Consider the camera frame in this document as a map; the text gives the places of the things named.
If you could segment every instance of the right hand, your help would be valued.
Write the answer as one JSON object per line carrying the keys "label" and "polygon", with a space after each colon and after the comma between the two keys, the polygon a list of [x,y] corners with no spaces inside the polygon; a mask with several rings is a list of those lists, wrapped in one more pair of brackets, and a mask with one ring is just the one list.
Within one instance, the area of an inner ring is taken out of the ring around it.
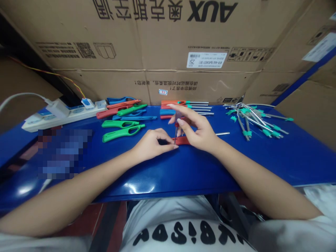
{"label": "right hand", "polygon": [[[205,116],[199,115],[194,110],[184,106],[174,104],[169,104],[169,106],[174,110],[180,111],[184,116],[186,116],[183,120],[177,120],[180,125],[177,130],[178,137],[181,135],[182,129],[187,136],[189,143],[197,149],[201,149],[207,152],[212,152],[216,149],[218,146],[217,143],[222,140],[216,136]],[[174,122],[175,115],[172,116],[168,124],[172,124]],[[196,127],[197,130],[193,131],[190,125]]]}

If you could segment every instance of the yellow wire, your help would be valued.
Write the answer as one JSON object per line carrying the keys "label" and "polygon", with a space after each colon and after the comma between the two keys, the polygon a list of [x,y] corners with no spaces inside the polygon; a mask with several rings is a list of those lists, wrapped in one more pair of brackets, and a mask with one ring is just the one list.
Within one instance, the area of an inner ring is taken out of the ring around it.
{"label": "yellow wire", "polygon": [[18,61],[17,59],[14,59],[14,58],[12,58],[12,57],[10,57],[10,56],[9,56],[9,58],[11,58],[12,60],[14,60],[14,61],[20,63],[22,66],[27,67],[27,68],[29,68],[29,69],[32,69],[32,70],[35,70],[35,71],[38,71],[38,72],[44,72],[44,73],[46,73],[46,74],[52,74],[52,75],[61,76],[61,77],[63,77],[64,79],[67,79],[67,80],[71,81],[72,84],[74,84],[74,85],[78,88],[78,90],[79,90],[80,93],[82,94],[83,98],[84,98],[84,99],[86,98],[85,95],[84,95],[84,93],[82,92],[81,88],[80,88],[79,86],[77,86],[76,83],[75,83],[72,79],[70,79],[70,78],[68,78],[68,77],[66,77],[66,76],[64,76],[64,75],[58,74],[58,73],[51,73],[51,72],[48,72],[48,71],[44,71],[44,70],[40,70],[40,69],[37,69],[37,68],[33,68],[33,67],[30,67],[30,66],[27,66],[26,64],[22,63],[21,61]]}

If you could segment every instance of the pixelated area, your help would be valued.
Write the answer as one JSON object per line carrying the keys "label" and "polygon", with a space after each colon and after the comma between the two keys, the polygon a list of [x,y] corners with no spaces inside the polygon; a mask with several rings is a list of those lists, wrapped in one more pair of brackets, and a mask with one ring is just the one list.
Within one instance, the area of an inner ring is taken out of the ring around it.
{"label": "pixelated area", "polygon": [[83,156],[90,148],[91,129],[38,131],[39,179],[72,179],[82,172]]}

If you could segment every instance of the power strip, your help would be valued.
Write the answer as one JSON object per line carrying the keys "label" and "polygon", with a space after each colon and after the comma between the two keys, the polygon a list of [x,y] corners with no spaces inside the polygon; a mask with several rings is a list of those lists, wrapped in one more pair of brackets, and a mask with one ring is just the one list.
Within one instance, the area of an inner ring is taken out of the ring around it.
{"label": "power strip", "polygon": [[36,132],[38,130],[44,130],[56,126],[60,126],[67,123],[83,120],[86,118],[96,116],[97,112],[106,110],[106,101],[95,102],[94,108],[86,110],[84,107],[79,107],[70,110],[70,114],[66,118],[57,118],[53,114],[45,115],[42,119],[37,121],[25,122],[21,127],[28,132]]}

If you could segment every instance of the cable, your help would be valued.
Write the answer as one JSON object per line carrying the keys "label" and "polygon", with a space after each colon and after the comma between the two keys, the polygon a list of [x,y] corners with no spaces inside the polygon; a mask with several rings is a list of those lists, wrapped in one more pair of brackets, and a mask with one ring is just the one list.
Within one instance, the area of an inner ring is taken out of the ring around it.
{"label": "cable", "polygon": [[259,106],[268,106],[268,107],[275,107],[273,105],[268,105],[268,104],[258,104],[258,103],[250,103],[250,104],[247,104],[248,106],[250,105],[259,105]]}
{"label": "cable", "polygon": [[9,96],[6,100],[3,101],[3,103],[0,105],[0,113],[3,110],[3,108],[7,105],[7,103],[12,100],[13,98],[17,97],[17,96],[21,96],[21,95],[37,95],[39,97],[41,97],[46,103],[48,103],[49,105],[52,105],[53,102],[47,98],[45,98],[44,96],[40,95],[40,94],[36,94],[36,93],[17,93],[17,94],[13,94],[12,96]]}
{"label": "cable", "polygon": [[46,74],[52,74],[52,75],[56,75],[56,76],[61,76],[61,77],[63,77],[64,79],[67,79],[67,80],[71,81],[72,84],[75,85],[75,87],[77,88],[77,90],[82,94],[83,99],[86,98],[85,95],[84,95],[84,93],[82,92],[81,88],[80,88],[79,86],[77,86],[76,83],[75,83],[72,79],[70,79],[70,78],[68,78],[68,77],[66,77],[66,76],[64,76],[64,75],[58,74],[58,73],[52,73],[52,72],[48,72],[48,71],[44,71],[44,70],[40,70],[40,69],[37,69],[37,68],[32,68],[32,67],[30,67],[30,66],[27,66],[25,63],[22,63],[21,61],[15,59],[15,58],[13,58],[13,57],[11,57],[11,56],[8,56],[8,57],[11,58],[12,60],[14,60],[16,63],[19,63],[20,65],[22,65],[22,66],[24,66],[24,67],[26,67],[26,68],[29,68],[29,69],[32,69],[32,70],[35,70],[35,71],[38,71],[38,72],[43,72],[43,73],[46,73]]}

